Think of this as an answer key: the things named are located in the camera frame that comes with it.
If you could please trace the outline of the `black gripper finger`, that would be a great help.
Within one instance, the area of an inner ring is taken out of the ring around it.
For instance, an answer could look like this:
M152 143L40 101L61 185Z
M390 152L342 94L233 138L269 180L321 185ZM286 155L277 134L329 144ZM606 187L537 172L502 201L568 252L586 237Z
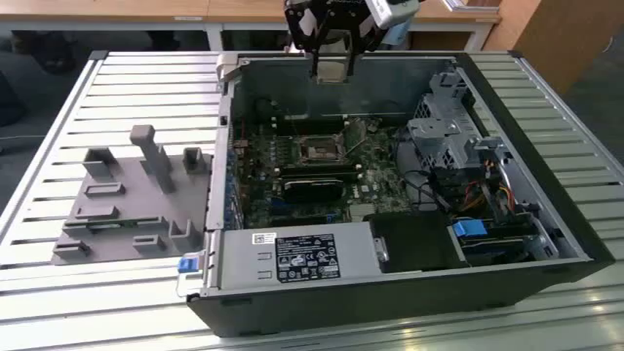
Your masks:
M318 62L320 62L320 52L321 52L321 46L324 45L325 41L325 35L318 34L312 47L310 47L310 52L312 52L312 68L310 68L310 77L314 78L317 77L317 68L318 68Z
M349 34L350 44L348 50L348 65L346 65L346 76L353 75L353 68L357 57L361 55L364 50L364 44L361 43L361 37L357 31L352 31Z

